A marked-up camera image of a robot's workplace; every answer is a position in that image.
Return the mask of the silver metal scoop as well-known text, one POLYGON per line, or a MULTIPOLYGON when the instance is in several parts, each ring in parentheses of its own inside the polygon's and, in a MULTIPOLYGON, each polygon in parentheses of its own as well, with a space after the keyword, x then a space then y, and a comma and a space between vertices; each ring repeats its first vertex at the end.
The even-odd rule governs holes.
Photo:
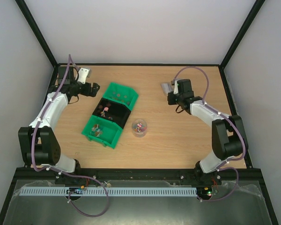
POLYGON ((173 91, 173 87, 170 82, 161 83, 161 88, 166 96, 173 91))

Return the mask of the green black bin set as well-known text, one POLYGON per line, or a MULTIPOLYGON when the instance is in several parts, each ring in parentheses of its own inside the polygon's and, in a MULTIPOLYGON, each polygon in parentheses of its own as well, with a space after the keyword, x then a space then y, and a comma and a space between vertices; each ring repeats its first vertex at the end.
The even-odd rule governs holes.
POLYGON ((85 125, 89 140, 115 148, 138 99, 131 87, 111 82, 85 125))

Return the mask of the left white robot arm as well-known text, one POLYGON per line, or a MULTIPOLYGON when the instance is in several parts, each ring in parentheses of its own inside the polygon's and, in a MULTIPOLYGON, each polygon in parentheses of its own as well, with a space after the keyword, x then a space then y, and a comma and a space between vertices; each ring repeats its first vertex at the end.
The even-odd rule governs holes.
POLYGON ((25 165, 31 165, 37 171, 54 168, 59 173, 74 173, 80 166, 77 160, 62 154, 54 129, 72 97, 96 96, 100 86, 87 82, 90 74, 89 68, 78 66, 58 68, 58 75, 48 88, 46 101, 40 113, 27 127, 21 127, 18 131, 25 165))

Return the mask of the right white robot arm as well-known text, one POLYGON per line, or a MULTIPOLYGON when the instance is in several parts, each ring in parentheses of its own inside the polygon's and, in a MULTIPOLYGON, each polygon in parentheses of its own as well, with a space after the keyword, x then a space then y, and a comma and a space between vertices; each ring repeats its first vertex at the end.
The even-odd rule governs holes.
POLYGON ((177 105, 181 112, 199 118, 211 127, 211 152, 196 163, 195 179, 204 184, 211 179, 211 173, 219 170, 229 161, 244 158, 248 149, 247 138, 240 116, 222 113, 195 96, 189 79, 171 82, 167 99, 169 105, 177 105))

